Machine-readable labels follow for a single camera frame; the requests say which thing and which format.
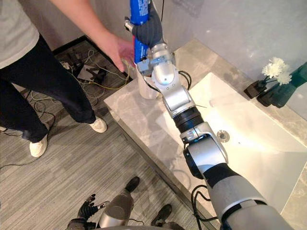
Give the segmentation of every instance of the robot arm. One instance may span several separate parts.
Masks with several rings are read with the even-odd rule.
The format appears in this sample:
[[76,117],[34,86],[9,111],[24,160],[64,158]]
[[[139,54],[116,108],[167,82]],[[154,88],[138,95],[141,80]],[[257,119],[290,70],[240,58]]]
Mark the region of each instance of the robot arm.
[[150,18],[145,24],[134,26],[125,21],[126,28],[151,49],[148,58],[137,63],[138,69],[143,76],[152,75],[163,95],[165,107],[187,145],[184,156],[189,169],[194,176],[205,180],[223,228],[292,229],[250,182],[228,167],[225,149],[203,121],[188,90],[180,84],[178,70],[163,40],[160,19],[152,3],[149,7]]

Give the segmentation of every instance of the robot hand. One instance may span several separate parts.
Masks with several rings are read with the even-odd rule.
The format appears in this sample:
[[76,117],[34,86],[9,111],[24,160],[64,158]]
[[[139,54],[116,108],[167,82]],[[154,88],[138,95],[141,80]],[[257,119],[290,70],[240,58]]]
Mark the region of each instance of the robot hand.
[[95,200],[95,194],[89,196],[78,211],[77,218],[87,221],[92,215],[98,212],[98,206],[92,203]]
[[142,25],[134,25],[129,18],[125,20],[125,27],[127,30],[143,44],[149,46],[151,49],[156,44],[163,43],[162,24],[159,15],[154,7],[153,1],[148,5],[149,19]]
[[82,204],[78,211],[76,219],[72,219],[66,230],[91,230],[96,228],[96,223],[87,222],[88,219],[94,215],[99,209],[105,207],[108,203],[104,202],[100,205],[94,206],[93,201],[95,200],[95,194],[90,195],[85,202]]

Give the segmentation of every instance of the gray marble counter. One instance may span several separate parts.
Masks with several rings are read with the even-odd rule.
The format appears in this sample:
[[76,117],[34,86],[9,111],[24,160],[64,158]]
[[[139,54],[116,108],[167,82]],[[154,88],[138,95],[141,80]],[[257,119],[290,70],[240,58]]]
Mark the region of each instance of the gray marble counter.
[[[209,48],[197,40],[192,40],[183,47],[175,51],[176,66],[178,69],[187,71],[192,79],[192,86],[198,83],[209,72],[219,76],[227,82],[233,89],[246,97],[243,90],[252,83],[241,71],[222,59]],[[278,109],[274,106],[263,107],[256,99],[250,100],[259,109],[278,122],[298,141],[307,146],[307,121],[293,112],[287,106]],[[105,99],[105,103],[118,124],[129,134],[137,145],[146,152],[147,156],[168,176],[170,182],[180,189],[186,197],[193,189],[193,183],[184,186],[174,174],[172,159],[168,164],[162,163],[161,159],[169,156],[182,155],[182,148],[178,146],[164,130],[155,122],[165,111],[162,97],[156,100],[146,100],[139,94],[138,82],[133,80],[112,96]],[[180,162],[180,166],[185,168],[185,161]],[[204,208],[213,213],[210,203],[203,204]],[[201,208],[204,215],[208,215],[205,209]],[[307,229],[307,167],[303,170],[297,185],[289,198],[283,211],[283,217],[296,229]]]

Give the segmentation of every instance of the sink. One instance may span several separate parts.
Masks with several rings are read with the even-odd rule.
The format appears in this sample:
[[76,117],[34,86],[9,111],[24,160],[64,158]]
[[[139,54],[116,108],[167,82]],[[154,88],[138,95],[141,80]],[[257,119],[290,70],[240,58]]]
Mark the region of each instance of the sink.
[[[222,144],[230,168],[247,178],[281,213],[306,164],[307,147],[213,73],[197,83],[190,94],[195,104],[207,107],[198,109],[215,134],[220,130],[229,134],[229,141]],[[167,111],[156,122],[183,147],[180,132]],[[171,170],[185,171],[185,178],[181,173],[174,175],[184,186],[189,181],[191,191],[201,181],[183,166],[183,159],[174,156],[175,168]]]

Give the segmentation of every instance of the blue spray bottle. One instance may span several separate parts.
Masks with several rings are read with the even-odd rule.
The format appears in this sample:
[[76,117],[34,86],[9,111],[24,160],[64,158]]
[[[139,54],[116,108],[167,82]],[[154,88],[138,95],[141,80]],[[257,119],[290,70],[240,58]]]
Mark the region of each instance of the blue spray bottle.
[[[142,25],[148,20],[148,3],[149,0],[130,0],[130,21],[135,25]],[[133,37],[134,43],[134,62],[138,63],[146,57],[148,46],[141,43]]]

